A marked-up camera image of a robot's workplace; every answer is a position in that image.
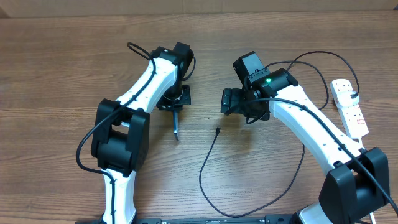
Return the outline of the blue Galaxy S24 smartphone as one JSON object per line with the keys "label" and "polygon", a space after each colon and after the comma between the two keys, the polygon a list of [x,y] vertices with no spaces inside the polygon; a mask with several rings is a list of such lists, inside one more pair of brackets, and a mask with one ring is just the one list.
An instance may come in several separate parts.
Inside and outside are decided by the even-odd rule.
{"label": "blue Galaxy S24 smartphone", "polygon": [[178,111],[173,110],[173,123],[174,123],[174,136],[179,141],[179,129],[178,129]]}

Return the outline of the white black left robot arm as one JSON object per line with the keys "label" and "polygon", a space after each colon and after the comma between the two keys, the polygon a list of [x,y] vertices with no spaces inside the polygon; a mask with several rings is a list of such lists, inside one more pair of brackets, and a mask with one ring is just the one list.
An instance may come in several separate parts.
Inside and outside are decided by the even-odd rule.
{"label": "white black left robot arm", "polygon": [[149,150],[150,114],[171,111],[173,119],[191,103],[188,68],[196,59],[191,47],[157,47],[145,57],[149,64],[137,82],[116,100],[103,99],[96,112],[91,155],[105,182],[105,211],[99,223],[135,223],[134,182]]}

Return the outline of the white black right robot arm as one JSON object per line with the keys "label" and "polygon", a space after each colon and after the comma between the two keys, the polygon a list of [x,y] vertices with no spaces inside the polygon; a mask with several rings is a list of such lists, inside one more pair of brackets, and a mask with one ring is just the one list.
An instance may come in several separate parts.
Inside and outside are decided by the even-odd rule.
{"label": "white black right robot arm", "polygon": [[395,203],[389,190],[386,155],[366,150],[340,131],[308,98],[285,69],[270,72],[255,52],[233,63],[242,87],[226,88],[225,115],[282,121],[313,154],[325,175],[317,202],[292,215],[268,215],[266,223],[356,223],[377,209]]}

